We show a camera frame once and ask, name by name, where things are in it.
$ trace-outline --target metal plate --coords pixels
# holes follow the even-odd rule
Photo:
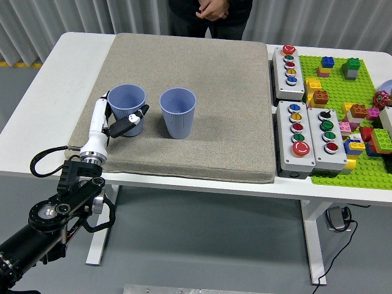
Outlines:
[[[267,294],[267,293],[171,288],[171,287],[156,287],[156,286],[145,286],[145,285],[125,285],[123,294]]]

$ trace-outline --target black shirt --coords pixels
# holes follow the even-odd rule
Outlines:
[[[227,18],[214,21],[214,24],[230,26],[246,22],[251,14],[253,0],[228,0],[228,2],[230,7]],[[196,12],[200,12],[198,0],[168,0],[168,3],[170,10],[181,18],[192,21],[208,21],[196,16]]]

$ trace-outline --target cup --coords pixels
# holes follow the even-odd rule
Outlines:
[[[115,115],[116,120],[129,116],[139,110],[146,103],[146,93],[141,87],[132,84],[119,85],[108,94],[108,103]],[[131,130],[124,133],[125,137],[134,137],[140,134],[145,119]]]
[[[196,96],[185,88],[166,90],[159,99],[159,105],[170,136],[184,139],[192,129]]]

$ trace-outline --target brown lego brick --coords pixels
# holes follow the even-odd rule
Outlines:
[[[326,104],[328,102],[328,92],[317,90],[313,93],[313,101],[315,104]]]
[[[353,118],[365,118],[368,115],[368,110],[363,104],[354,104],[351,106],[350,112]]]

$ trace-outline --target control box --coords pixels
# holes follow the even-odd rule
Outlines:
[[[346,165],[343,139],[333,109],[308,108],[315,156],[315,168],[311,175],[336,176]]]
[[[274,131],[278,176],[305,179],[315,167],[306,104],[279,101]]]
[[[273,77],[274,104],[277,100],[301,101],[304,93],[300,57],[294,46],[284,45],[274,50],[271,76]]]

